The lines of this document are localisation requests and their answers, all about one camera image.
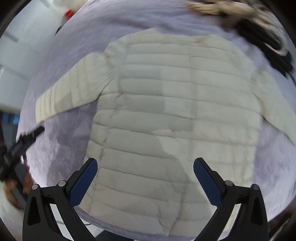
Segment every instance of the white puffer jacket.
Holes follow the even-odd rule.
[[[196,237],[215,207],[193,161],[249,186],[261,116],[296,142],[275,81],[213,35],[146,30],[110,43],[37,100],[36,120],[98,98],[86,159],[99,170],[80,207],[135,232]]]

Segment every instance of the purple fuzzy fabric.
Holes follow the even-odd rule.
[[[21,112],[18,134],[36,127],[35,103],[81,58],[94,51],[104,51],[108,43],[127,34],[156,28],[169,34],[190,36],[216,34],[237,45],[254,64],[266,70],[277,82],[282,94],[296,111],[296,88],[272,69],[263,53],[234,30],[226,33],[217,17],[198,16],[184,6],[183,0],[105,0],[89,1],[59,31],[30,82]],[[83,164],[91,132],[96,102],[58,114],[45,122],[45,134],[27,152],[34,180],[41,186],[67,180]],[[255,158],[253,181],[263,193],[268,219],[274,218],[291,202],[296,192],[296,148],[289,139],[262,120],[262,130]],[[188,240],[161,237],[122,230],[78,213],[86,221],[117,234],[138,240]]]

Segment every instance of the blue textured pad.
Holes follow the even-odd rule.
[[[210,203],[219,207],[222,203],[221,191],[215,181],[212,179],[211,175],[207,172],[203,164],[198,159],[194,161],[193,171]]]
[[[72,207],[81,203],[97,171],[98,163],[96,159],[93,159],[70,190],[69,203]]]

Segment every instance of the red object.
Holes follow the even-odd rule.
[[[74,12],[71,9],[65,13],[66,18],[71,18],[73,15],[74,15]]]

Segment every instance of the silver screw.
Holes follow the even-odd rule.
[[[259,190],[259,186],[257,184],[253,184],[252,187],[255,189],[255,190]]]
[[[33,190],[36,190],[38,188],[38,184],[34,184],[33,186],[32,186],[32,189]]]
[[[66,181],[59,181],[59,186],[60,187],[63,187],[63,186],[65,186],[66,185]]]
[[[226,184],[227,186],[229,186],[229,187],[233,186],[233,182],[230,181],[230,180],[226,180],[226,181],[225,181],[225,184]]]

